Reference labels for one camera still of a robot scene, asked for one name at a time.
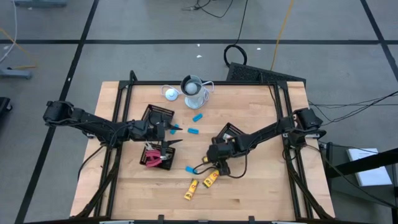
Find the yellow package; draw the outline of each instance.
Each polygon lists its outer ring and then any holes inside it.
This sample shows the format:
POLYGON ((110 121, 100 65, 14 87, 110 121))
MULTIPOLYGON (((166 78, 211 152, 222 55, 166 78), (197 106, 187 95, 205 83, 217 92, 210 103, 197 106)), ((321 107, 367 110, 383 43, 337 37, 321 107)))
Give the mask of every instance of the yellow package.
POLYGON ((185 193, 184 198, 187 200, 191 200, 193 193, 197 189, 198 186, 198 180, 192 179, 191 185, 189 186, 188 191, 185 193))
POLYGON ((201 161, 202 161, 203 163, 208 163, 208 162, 209 162, 209 159, 207 158, 207 156, 205 156, 205 157, 203 157, 203 158, 201 159, 201 161))
POLYGON ((218 170, 214 170, 208 177, 206 177, 205 181, 203 181, 203 185, 209 188, 213 185, 214 181, 216 181, 217 177, 220 175, 218 170))

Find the yellow cable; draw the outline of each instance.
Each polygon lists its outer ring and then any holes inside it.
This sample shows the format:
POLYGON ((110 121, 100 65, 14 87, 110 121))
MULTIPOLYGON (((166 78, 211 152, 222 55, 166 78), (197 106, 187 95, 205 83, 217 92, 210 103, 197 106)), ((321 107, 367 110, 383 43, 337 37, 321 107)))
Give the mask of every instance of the yellow cable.
POLYGON ((0 28, 0 31, 1 31, 9 40, 11 40, 11 42, 14 43, 15 46, 17 46, 17 47, 19 48, 19 50, 21 50, 22 52, 24 52, 24 53, 29 57, 29 59, 30 59, 31 61, 34 62, 34 65, 23 65, 23 66, 18 66, 18 67, 12 68, 12 69, 37 68, 37 62, 36 62, 35 58, 33 58, 33 57, 30 55, 30 53, 28 53, 28 51, 26 51, 26 50, 23 49, 19 44, 17 44, 17 43, 14 41, 14 39, 13 39, 10 35, 8 35, 8 33, 7 33, 4 29, 0 28))
POLYGON ((287 13, 286 13, 286 16, 285 16, 285 19, 284 19, 284 23, 282 24, 282 27, 280 28, 278 39, 276 40, 276 45, 275 45, 275 50, 274 50, 274 58, 272 59, 272 64, 271 64, 271 71, 274 68, 274 62, 275 62, 275 58, 276 58, 276 53, 278 51, 279 40, 280 40, 280 37, 282 37, 282 33, 283 33, 284 29, 285 29, 287 18, 289 17, 290 12, 292 10, 293 1, 294 0, 290 0, 289 9, 287 10, 287 13))

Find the black basket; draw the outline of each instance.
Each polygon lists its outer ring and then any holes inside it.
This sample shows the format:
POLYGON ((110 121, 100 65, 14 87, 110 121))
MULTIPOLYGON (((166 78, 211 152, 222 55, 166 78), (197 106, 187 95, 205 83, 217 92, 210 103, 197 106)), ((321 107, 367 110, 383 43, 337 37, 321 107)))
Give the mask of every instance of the black basket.
POLYGON ((173 116, 174 111, 161 108, 159 106, 148 105, 147 109, 144 112, 144 115, 142 115, 141 120, 148 120, 151 125, 155 125, 156 123, 161 121, 168 121, 171 123, 173 116))
POLYGON ((245 133, 243 131, 241 131, 239 128, 235 127, 233 124, 227 123, 223 127, 223 129, 220 131, 220 133, 218 133, 218 135, 216 137, 213 137, 211 139, 213 144, 224 142, 225 141, 224 134, 228 134, 232 137, 235 137, 239 134, 245 134, 245 133))
MULTIPOLYGON (((161 150, 161 145, 158 144, 152 144, 150 143, 150 145, 152 146, 153 149, 160 151, 161 150)), ((146 148, 144 147, 144 150, 142 151, 142 155, 141 155, 141 160, 139 161, 139 163, 141 165, 146 165, 147 162, 147 156, 146 156, 146 148)), ((172 157, 170 159, 167 160, 163 160, 161 164, 155 166, 161 169, 165 169, 165 170, 170 170, 173 164, 173 159, 174 159, 174 154, 175 154, 175 148, 172 147, 168 147, 166 149, 166 153, 167 154, 171 154, 172 157)))
POLYGON ((263 81, 263 82, 277 82, 277 81, 295 81, 303 82, 305 86, 306 79, 286 75, 283 73, 273 72, 261 68, 256 68, 248 65, 241 65, 238 63, 231 63, 229 66, 227 81, 263 81))

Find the black cable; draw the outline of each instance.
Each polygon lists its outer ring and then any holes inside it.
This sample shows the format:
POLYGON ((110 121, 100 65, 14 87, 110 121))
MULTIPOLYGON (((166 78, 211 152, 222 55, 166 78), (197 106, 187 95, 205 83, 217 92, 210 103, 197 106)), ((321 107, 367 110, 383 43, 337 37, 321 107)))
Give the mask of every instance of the black cable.
POLYGON ((210 13, 210 12, 208 12, 208 11, 206 11, 206 10, 204 9, 204 7, 207 6, 207 5, 210 3, 210 1, 209 1, 208 3, 206 3, 204 6, 200 6, 200 5, 199 5, 199 1, 198 1, 197 5, 199 6, 198 9, 201 9, 203 12, 205 12, 205 13, 211 15, 211 16, 214 16, 214 17, 216 17, 216 18, 221 19, 222 17, 224 17, 224 16, 226 15, 226 13, 228 12, 228 10, 229 10, 230 7, 232 6, 232 2, 234 2, 234 0, 231 0, 231 3, 229 4, 228 8, 226 8, 226 10, 225 10, 225 12, 224 12, 224 14, 223 14, 222 16, 214 15, 214 14, 212 14, 212 13, 210 13))
POLYGON ((286 151, 289 151, 289 150, 288 150, 288 149, 282 150, 282 158, 283 158, 286 162, 292 162, 293 160, 295 160, 295 159, 297 158, 297 155, 299 154, 299 150, 301 150, 301 148, 294 148, 294 149, 291 149, 291 150, 294 150, 294 151, 295 151, 295 155, 294 155, 293 158, 290 158, 290 159, 287 159, 287 158, 286 158, 286 155, 285 155, 285 152, 286 152, 286 151))
POLYGON ((199 10, 203 7, 206 7, 208 4, 210 4, 211 0, 209 0, 206 4, 204 4, 202 6, 199 5, 199 2, 200 2, 200 0, 197 0, 197 3, 194 5, 194 7, 195 7, 194 10, 199 10))
POLYGON ((342 172, 340 172, 340 170, 338 170, 335 166, 333 166, 333 165, 331 164, 331 162, 322 154, 322 152, 321 152, 319 149, 317 149, 317 148, 315 148, 315 147, 313 147, 313 146, 310 146, 310 145, 307 145, 307 146, 309 146, 309 147, 311 147, 311 148, 317 150, 317 151, 321 154, 323 160, 324 160, 332 169, 334 169, 342 178, 344 178, 349 184, 351 184, 353 187, 356 187, 358 190, 362 191, 363 193, 365 193, 367 196, 373 198, 374 200, 377 200, 377 201, 383 203, 385 206, 388 206, 388 207, 391 207, 391 208, 394 208, 394 209, 398 209, 398 207, 396 207, 395 205, 393 205, 393 204, 391 204, 391 203, 389 203, 389 202, 387 202, 387 201, 385 201, 385 200, 383 200, 383 199, 381 199, 381 198, 378 198, 378 197, 376 197, 376 196, 374 196, 374 195, 372 195, 372 194, 367 193, 365 190, 363 190, 362 188, 360 188, 360 187, 357 186, 356 184, 352 183, 350 180, 347 179, 347 177, 345 177, 345 175, 344 175, 342 172))
POLYGON ((207 167, 206 169, 204 169, 204 170, 202 170, 200 172, 196 172, 197 168, 199 168, 199 167, 201 167, 201 166, 203 166, 205 164, 206 163, 202 163, 202 164, 197 165, 195 168, 193 168, 193 173, 196 174, 196 175, 200 175, 200 174, 202 174, 202 173, 204 173, 204 172, 206 172, 206 171, 208 171, 210 169, 217 169, 217 167, 215 167, 215 166, 210 166, 210 167, 207 167))
POLYGON ((318 111, 321 112, 321 114, 322 114, 328 121, 331 122, 331 119, 328 118, 328 116, 326 116, 326 115, 323 113, 323 111, 318 107, 318 105, 313 104, 311 101, 308 101, 308 102, 310 102, 310 105, 316 107, 316 109, 318 109, 318 111))
POLYGON ((113 133, 113 135, 112 135, 112 137, 111 137, 111 140, 110 140, 110 145, 109 145, 110 148, 113 148, 113 146, 116 144, 116 141, 118 140, 118 138, 115 137, 115 136, 118 134, 118 132, 119 132, 120 130, 122 130, 123 128, 128 127, 128 126, 130 126, 130 124, 125 124, 125 125, 121 126, 120 128, 118 128, 118 129, 113 133))
POLYGON ((80 172, 83 169, 83 167, 85 166, 85 164, 93 157, 95 156, 104 146, 99 147, 94 153, 92 153, 80 166, 79 168, 79 172, 77 173, 77 181, 79 181, 80 178, 80 172))
POLYGON ((230 44, 228 46, 226 46, 226 48, 224 49, 224 63, 225 65, 229 68, 230 63, 228 62, 228 59, 226 58, 226 53, 230 48, 236 48, 239 50, 239 52, 242 54, 243 56, 243 65, 245 65, 248 62, 248 55, 247 53, 243 50, 243 48, 241 48, 240 46, 236 45, 239 42, 239 39, 241 38, 241 33, 242 33, 242 27, 243 27, 243 22, 244 22, 244 17, 246 15, 246 8, 248 7, 248 0, 246 0, 246 3, 244 5, 244 11, 243 11, 243 17, 242 17, 242 22, 241 22, 241 28, 239 29, 239 35, 238 38, 236 39, 235 44, 230 44))
POLYGON ((231 178, 234 178, 234 179, 239 179, 239 178, 242 178, 246 174, 246 171, 248 171, 248 154, 249 154, 249 151, 250 151, 250 147, 248 147, 248 149, 246 150, 246 154, 244 155, 244 170, 243 170, 243 173, 241 175, 237 176, 237 177, 233 176, 231 174, 228 174, 228 177, 231 177, 231 178))
POLYGON ((352 116, 354 116, 354 115, 356 115, 356 114, 358 114, 358 113, 360 113, 360 112, 362 112, 362 111, 368 109, 369 107, 375 105, 376 103, 378 103, 378 102, 380 102, 380 101, 382 101, 382 100, 385 100, 385 99, 388 98, 388 97, 394 96, 394 95, 397 94, 397 93, 398 93, 398 91, 395 91, 395 92, 393 92, 393 93, 391 93, 391 94, 389 94, 389 95, 387 95, 387 96, 384 96, 384 97, 382 97, 382 98, 379 98, 378 100, 373 101, 371 104, 369 104, 369 105, 367 105, 367 106, 363 106, 363 107, 358 108, 358 109, 356 109, 356 110, 354 110, 354 111, 351 111, 350 113, 348 113, 348 114, 346 114, 346 115, 344 115, 344 116, 341 116, 341 117, 339 117, 339 118, 335 118, 335 119, 331 120, 329 123, 323 124, 322 126, 326 126, 326 125, 329 125, 329 124, 331 124, 331 123, 336 123, 336 122, 342 121, 342 120, 344 120, 344 119, 350 118, 350 117, 352 117, 352 116))
MULTIPOLYGON (((317 105, 317 106, 321 106, 321 107, 326 107, 328 109, 337 109, 337 108, 343 108, 345 106, 369 106, 369 105, 364 105, 362 103, 380 100, 381 98, 382 97, 371 99, 371 100, 366 100, 366 101, 361 101, 361 102, 357 102, 357 103, 340 104, 340 105, 339 104, 315 104, 315 103, 312 103, 311 101, 309 101, 309 102, 311 105, 314 105, 314 106, 317 105)), ((383 105, 372 105, 372 106, 398 106, 398 104, 383 104, 383 105)))

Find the floor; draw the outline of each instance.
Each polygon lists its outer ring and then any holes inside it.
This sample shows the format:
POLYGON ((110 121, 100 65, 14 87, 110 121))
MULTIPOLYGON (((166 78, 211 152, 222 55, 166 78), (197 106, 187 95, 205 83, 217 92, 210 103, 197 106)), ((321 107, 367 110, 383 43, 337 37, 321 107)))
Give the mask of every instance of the floor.
MULTIPOLYGON (((94 112, 101 82, 125 80, 130 70, 139 80, 181 80, 186 75, 226 79, 223 50, 238 36, 244 1, 234 1, 225 17, 217 19, 202 11, 181 10, 195 0, 99 0, 79 54, 79 40, 94 2, 69 0, 64 8, 17 8, 18 39, 39 67, 32 70, 30 80, 0 79, 0 96, 10 97, 14 105, 0 129, 0 201, 6 202, 0 203, 1 223, 16 220, 47 134, 42 121, 45 104, 59 98, 67 78, 71 84, 66 100, 88 112, 94 112), (78 57, 74 71, 72 61, 78 57)), ((249 1, 241 39, 254 41, 240 44, 248 54, 248 65, 270 68, 275 45, 261 40, 277 38, 289 2, 249 1)), ((207 9, 221 14, 228 4, 228 0, 212 1, 207 9)), ((392 93, 398 88, 392 58, 398 58, 397 8, 395 0, 296 0, 282 36, 292 41, 279 46, 274 70, 306 78, 308 99, 314 103, 345 104, 392 93), (382 37, 376 35, 363 3, 382 37)), ((0 26, 11 35, 13 17, 12 4, 1 1, 0 26)), ((5 52, 9 44, 0 38, 0 51, 5 52)), ((242 61, 233 50, 228 58, 242 61)), ((15 49, 0 68, 28 63, 15 49)), ((398 99, 385 102, 398 103, 398 99)), ((335 118, 354 109, 348 106, 325 113, 335 118)), ((324 141, 380 151, 395 148, 395 109, 373 106, 328 125, 324 141)), ((68 218, 85 146, 86 138, 79 131, 57 128, 25 222, 68 218)), ((332 192, 332 200, 342 220, 391 223, 389 208, 338 192, 332 192)))

